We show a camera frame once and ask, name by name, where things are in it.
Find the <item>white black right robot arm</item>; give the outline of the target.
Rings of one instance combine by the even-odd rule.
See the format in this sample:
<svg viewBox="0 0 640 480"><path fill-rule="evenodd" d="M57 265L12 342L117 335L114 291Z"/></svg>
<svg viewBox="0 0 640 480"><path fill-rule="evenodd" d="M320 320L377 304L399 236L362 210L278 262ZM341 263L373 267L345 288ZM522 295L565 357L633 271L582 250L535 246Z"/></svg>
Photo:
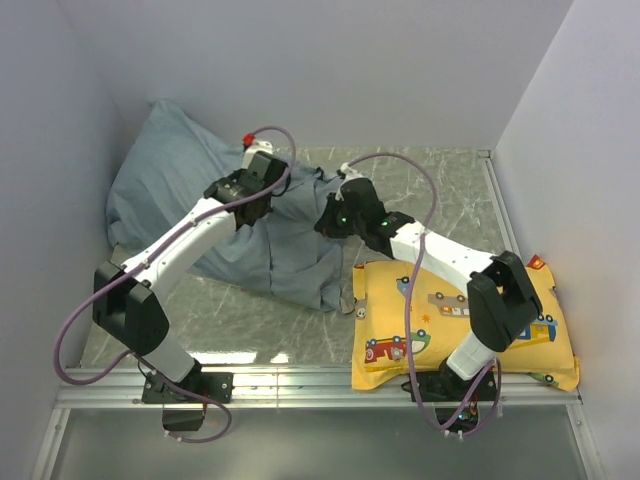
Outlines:
<svg viewBox="0 0 640 480"><path fill-rule="evenodd" d="M496 356L542 313L541 301L521 259L510 251L498 256L471 249L427 229L401 212L388 212L371 180L346 175L315 230L328 238L360 237L386 257L412 264L405 289L411 305L420 271L446 281L466 297L470 332L444 360L437 378L444 394L460 400L472 392L476 379Z"/></svg>

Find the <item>blue patterned pillowcase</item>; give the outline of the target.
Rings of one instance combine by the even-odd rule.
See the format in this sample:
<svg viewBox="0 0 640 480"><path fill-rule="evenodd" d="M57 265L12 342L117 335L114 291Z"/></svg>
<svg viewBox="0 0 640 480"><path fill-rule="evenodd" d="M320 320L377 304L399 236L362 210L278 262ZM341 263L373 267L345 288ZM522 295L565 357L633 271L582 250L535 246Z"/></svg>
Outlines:
<svg viewBox="0 0 640 480"><path fill-rule="evenodd" d="M131 255L154 244L192 209L213 209L206 188L241 166L241 148L225 143L176 104L156 101L106 201L109 242ZM315 224L341 180L319 167L295 165L271 212L252 226L212 226L222 236L196 263L203 276L270 293L308 308L341 307L342 243Z"/></svg>

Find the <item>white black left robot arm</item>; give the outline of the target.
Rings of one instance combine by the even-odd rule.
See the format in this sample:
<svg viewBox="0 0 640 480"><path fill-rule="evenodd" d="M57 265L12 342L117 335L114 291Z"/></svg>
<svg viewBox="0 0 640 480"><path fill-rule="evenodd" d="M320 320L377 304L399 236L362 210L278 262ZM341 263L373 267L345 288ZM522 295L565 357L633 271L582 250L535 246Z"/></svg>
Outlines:
<svg viewBox="0 0 640 480"><path fill-rule="evenodd" d="M269 212L271 195L258 193L276 184L287 167L270 143L254 142L241 168L211 184L151 246L121 266L107 261L94 274L94 290L103 294L92 307L94 323L162 374L179 402L199 395L201 365L171 334L163 301L205 253Z"/></svg>

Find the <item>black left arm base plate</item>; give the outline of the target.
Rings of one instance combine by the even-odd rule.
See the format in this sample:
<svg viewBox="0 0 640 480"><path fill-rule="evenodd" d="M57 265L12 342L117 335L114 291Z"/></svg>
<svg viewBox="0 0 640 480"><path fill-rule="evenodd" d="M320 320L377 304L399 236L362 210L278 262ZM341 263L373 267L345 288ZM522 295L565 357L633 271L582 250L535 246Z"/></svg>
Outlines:
<svg viewBox="0 0 640 480"><path fill-rule="evenodd" d="M194 395L222 404L231 401L234 375L231 372L200 372L182 383L171 383L160 373L148 374L142 391L143 404L197 403Z"/></svg>

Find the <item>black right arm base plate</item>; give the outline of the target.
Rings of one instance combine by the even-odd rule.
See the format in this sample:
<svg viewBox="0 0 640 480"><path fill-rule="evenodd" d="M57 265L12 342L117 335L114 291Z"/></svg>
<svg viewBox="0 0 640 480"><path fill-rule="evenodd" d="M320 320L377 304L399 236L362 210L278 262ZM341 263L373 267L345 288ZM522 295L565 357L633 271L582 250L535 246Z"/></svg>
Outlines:
<svg viewBox="0 0 640 480"><path fill-rule="evenodd" d="M461 380L456 375L445 378L440 373L419 372L416 374L418 390L423 402L461 402L476 378L468 381ZM491 371L486 373L471 399L473 401L493 401L498 395L497 380Z"/></svg>

